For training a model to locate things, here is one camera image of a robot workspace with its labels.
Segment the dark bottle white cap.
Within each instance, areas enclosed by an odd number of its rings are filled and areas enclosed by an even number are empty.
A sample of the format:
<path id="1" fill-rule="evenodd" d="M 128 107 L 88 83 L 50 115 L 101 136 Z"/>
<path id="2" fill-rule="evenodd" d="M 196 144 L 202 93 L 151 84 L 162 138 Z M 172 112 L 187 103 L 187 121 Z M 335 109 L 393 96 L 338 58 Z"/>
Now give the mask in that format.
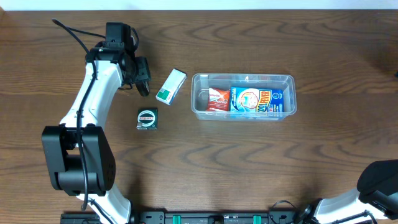
<path id="1" fill-rule="evenodd" d="M 150 94 L 148 82 L 136 83 L 136 88 L 141 96 L 148 96 Z"/>

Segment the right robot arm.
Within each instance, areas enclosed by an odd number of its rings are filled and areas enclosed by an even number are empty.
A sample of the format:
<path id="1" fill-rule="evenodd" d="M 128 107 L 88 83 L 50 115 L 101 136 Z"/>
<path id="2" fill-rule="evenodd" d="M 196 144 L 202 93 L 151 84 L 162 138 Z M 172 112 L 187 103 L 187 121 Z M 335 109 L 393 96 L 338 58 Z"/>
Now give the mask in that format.
<path id="1" fill-rule="evenodd" d="M 377 223 L 397 219 L 397 160 L 365 168 L 356 188 L 310 204 L 294 223 Z"/>

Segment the blue KoolFever box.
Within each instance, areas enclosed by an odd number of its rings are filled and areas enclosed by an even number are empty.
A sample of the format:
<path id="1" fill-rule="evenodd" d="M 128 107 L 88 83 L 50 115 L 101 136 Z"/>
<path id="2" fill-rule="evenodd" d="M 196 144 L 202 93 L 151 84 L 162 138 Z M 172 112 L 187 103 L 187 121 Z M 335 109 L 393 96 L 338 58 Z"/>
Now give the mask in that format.
<path id="1" fill-rule="evenodd" d="M 281 113 L 284 111 L 283 91 L 233 86 L 230 96 L 230 111 L 255 115 Z"/>

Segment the red Panadol ActiFast box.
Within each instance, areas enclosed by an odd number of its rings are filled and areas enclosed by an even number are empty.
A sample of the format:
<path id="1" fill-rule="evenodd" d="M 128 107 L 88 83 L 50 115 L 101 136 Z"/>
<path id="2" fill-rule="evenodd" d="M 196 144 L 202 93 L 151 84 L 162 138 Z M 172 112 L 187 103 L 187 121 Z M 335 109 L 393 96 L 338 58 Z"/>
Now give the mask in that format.
<path id="1" fill-rule="evenodd" d="M 228 111 L 229 110 L 229 90 L 220 90 L 217 88 L 208 89 L 207 111 Z"/>

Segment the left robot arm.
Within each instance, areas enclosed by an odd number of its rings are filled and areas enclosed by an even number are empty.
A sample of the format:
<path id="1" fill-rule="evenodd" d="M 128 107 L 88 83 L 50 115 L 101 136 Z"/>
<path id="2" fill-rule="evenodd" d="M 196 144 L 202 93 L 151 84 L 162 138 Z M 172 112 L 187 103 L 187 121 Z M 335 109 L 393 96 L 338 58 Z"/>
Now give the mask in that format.
<path id="1" fill-rule="evenodd" d="M 137 223 L 132 203 L 115 184 L 116 161 L 104 133 L 113 98 L 125 84 L 149 94 L 146 58 L 137 44 L 100 42 L 86 55 L 86 73 L 69 112 L 42 133 L 50 182 L 56 190 L 82 200 L 101 223 Z"/>

